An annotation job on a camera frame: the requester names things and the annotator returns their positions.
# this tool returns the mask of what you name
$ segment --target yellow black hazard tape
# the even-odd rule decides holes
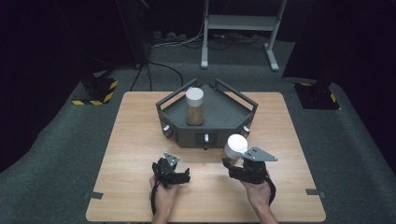
[[[114,80],[108,87],[108,90],[101,92],[99,99],[72,99],[72,105],[106,105],[113,96],[114,90],[119,82]]]

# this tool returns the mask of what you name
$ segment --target dark background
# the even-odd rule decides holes
[[[396,6],[389,0],[316,1],[284,73],[340,85],[393,173],[395,75]]]
[[[210,12],[275,15],[278,7],[276,0],[231,1],[225,8],[228,2],[211,1]],[[0,171],[29,150],[82,78],[141,63],[137,60],[144,55],[131,47],[117,3],[0,3]],[[152,0],[148,4],[151,11],[139,8],[137,16],[148,17],[145,25],[149,29],[198,34],[202,0]],[[296,41],[285,77],[320,79],[329,67],[336,67],[334,82],[350,98],[393,171],[395,24],[391,0],[294,0],[287,4],[277,36],[278,40]]]

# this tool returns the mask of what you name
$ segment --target white cylinder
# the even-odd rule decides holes
[[[204,92],[199,88],[189,88],[186,91],[186,99],[189,106],[200,106],[204,102]]]
[[[224,147],[225,155],[232,161],[242,158],[243,154],[248,151],[248,141],[241,134],[233,134],[228,138]]]

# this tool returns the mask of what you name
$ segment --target wooden table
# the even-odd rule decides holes
[[[110,136],[86,218],[89,221],[150,222],[151,164],[164,152],[180,157],[176,172],[191,169],[191,182],[181,185],[171,222],[256,222],[245,189],[228,177],[221,148],[180,148],[163,136],[155,104],[170,92],[124,94]],[[277,192],[271,205],[279,221],[320,222],[326,218],[283,96],[276,92],[244,92],[259,104],[248,146],[278,157],[267,162]]]

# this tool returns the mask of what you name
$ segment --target hand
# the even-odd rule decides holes
[[[241,181],[247,190],[247,198],[253,207],[261,224],[277,223],[274,215],[270,210],[270,185],[263,181],[261,184],[255,185]]]
[[[165,224],[171,214],[173,205],[176,200],[178,185],[168,185],[166,189],[163,184],[156,183],[155,176],[152,176],[149,180],[151,188],[156,184],[158,186],[157,192],[155,194],[155,209],[156,213],[152,219],[152,224]]]

